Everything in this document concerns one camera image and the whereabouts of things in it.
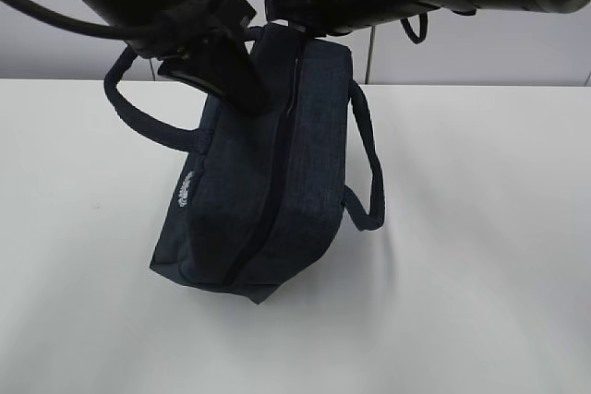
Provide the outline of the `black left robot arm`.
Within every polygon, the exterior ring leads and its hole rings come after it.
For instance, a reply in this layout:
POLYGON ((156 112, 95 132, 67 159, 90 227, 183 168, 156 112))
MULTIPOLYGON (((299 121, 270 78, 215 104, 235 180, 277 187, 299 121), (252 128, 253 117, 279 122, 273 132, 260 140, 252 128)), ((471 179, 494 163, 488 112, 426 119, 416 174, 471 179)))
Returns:
POLYGON ((111 26, 159 26, 129 45, 159 59, 161 77, 213 94, 240 113, 262 112, 268 94, 245 46, 256 15, 247 0, 81 1, 111 26))

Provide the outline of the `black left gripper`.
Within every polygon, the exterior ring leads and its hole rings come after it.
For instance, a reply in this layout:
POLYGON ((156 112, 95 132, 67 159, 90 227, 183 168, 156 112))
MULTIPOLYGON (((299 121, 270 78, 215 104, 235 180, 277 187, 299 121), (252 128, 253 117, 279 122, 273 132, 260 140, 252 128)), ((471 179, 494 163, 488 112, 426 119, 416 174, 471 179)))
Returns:
POLYGON ((159 74, 223 100, 239 113, 262 113, 268 92, 247 42, 255 9, 247 0, 126 0, 124 23, 154 25, 149 37, 128 43, 124 69, 137 58, 159 58, 159 74))

